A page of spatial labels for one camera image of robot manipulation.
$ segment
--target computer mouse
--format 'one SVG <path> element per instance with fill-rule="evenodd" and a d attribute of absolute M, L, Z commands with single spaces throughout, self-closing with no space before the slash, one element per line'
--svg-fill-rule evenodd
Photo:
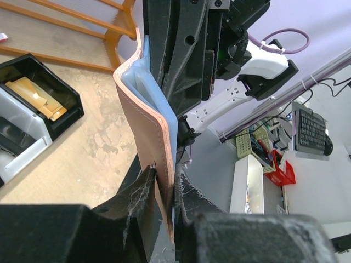
<path fill-rule="evenodd" d="M 324 155 L 329 156 L 333 152 L 333 142 L 331 141 L 330 137 L 325 134 L 325 139 L 324 139 Z"/>

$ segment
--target screw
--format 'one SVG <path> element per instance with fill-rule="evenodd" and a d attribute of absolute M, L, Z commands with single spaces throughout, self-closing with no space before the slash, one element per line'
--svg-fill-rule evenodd
<path fill-rule="evenodd" d="M 214 3 L 214 6 L 215 7 L 220 7 L 222 5 L 222 1 L 221 0 L 216 0 L 215 3 Z"/>

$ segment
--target green basket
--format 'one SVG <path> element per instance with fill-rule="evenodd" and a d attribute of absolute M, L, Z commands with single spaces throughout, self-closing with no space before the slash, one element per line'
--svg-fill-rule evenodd
<path fill-rule="evenodd" d="M 254 132 L 253 135 L 257 140 L 262 140 L 268 150 L 271 152 L 273 150 L 273 146 L 268 139 L 268 133 L 264 127 L 259 127 L 257 128 Z M 264 160 L 259 158 L 253 151 L 251 147 L 251 140 L 250 140 L 250 134 L 248 133 L 248 129 L 243 130 L 241 133 L 237 134 L 236 136 L 236 150 L 237 150 L 237 156 L 239 159 L 242 159 L 248 155 L 253 155 L 263 166 L 263 173 L 271 173 L 275 171 L 275 165 L 273 163 L 273 167 L 271 167 L 268 163 L 266 163 Z"/>

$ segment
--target orange wooden frame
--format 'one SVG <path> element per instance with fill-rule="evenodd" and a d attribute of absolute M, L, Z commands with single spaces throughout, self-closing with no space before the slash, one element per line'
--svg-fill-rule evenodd
<path fill-rule="evenodd" d="M 86 63 L 86 62 L 64 59 L 64 58 L 45 55 L 41 53 L 33 53 L 27 50 L 7 47 L 5 45 L 0 45 L 0 53 L 7 54 L 7 55 L 15 55 L 15 56 L 32 53 L 34 56 L 36 56 L 38 59 L 42 61 L 63 64 L 63 65 L 73 66 L 73 67 L 79 67 L 79 68 L 84 68 L 88 70 L 96 70 L 96 71 L 102 71 L 107 73 L 113 73 L 114 70 L 118 68 L 121 64 L 120 58 L 116 50 L 121 37 L 123 35 L 126 35 L 130 37 L 130 39 L 132 40 L 135 40 L 137 37 L 135 32 L 136 23 L 133 18 L 133 6 L 135 3 L 135 0 L 125 0 L 123 4 L 118 4 L 112 0 L 96 0 L 118 9 L 115 19 L 111 24 L 104 22 L 102 20 L 96 19 L 92 16 L 88 16 L 88 15 L 79 13 L 75 10 L 66 8 L 62 5 L 52 3 L 48 0 L 28 0 L 28 1 L 59 11 L 67 15 L 71 15 L 75 18 L 82 19 L 84 21 L 93 23 L 95 25 L 104 27 L 107 29 L 107 32 L 105 34 L 100 34 L 95 31 L 88 30 L 83 27 L 75 26 L 70 23 L 66 23 L 61 20 L 51 18 L 50 16 L 42 15 L 42 14 L 18 7 L 16 5 L 8 4 L 2 1 L 0 1 L 0 8 L 103 39 L 107 54 L 111 62 L 111 67 L 104 67 L 104 66 Z M 120 24 L 127 25 L 128 28 L 121 27 Z"/>

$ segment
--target black plastic bin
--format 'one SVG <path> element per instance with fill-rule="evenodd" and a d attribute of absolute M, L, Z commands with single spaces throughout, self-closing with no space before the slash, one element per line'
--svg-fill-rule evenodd
<path fill-rule="evenodd" d="M 5 85 L 8 81 L 12 82 L 22 77 L 27 77 L 39 85 L 50 96 L 60 102 L 67 109 L 67 112 L 53 122 Z M 78 92 L 56 76 L 32 54 L 0 64 L 0 87 L 43 118 L 53 141 L 84 115 Z"/>

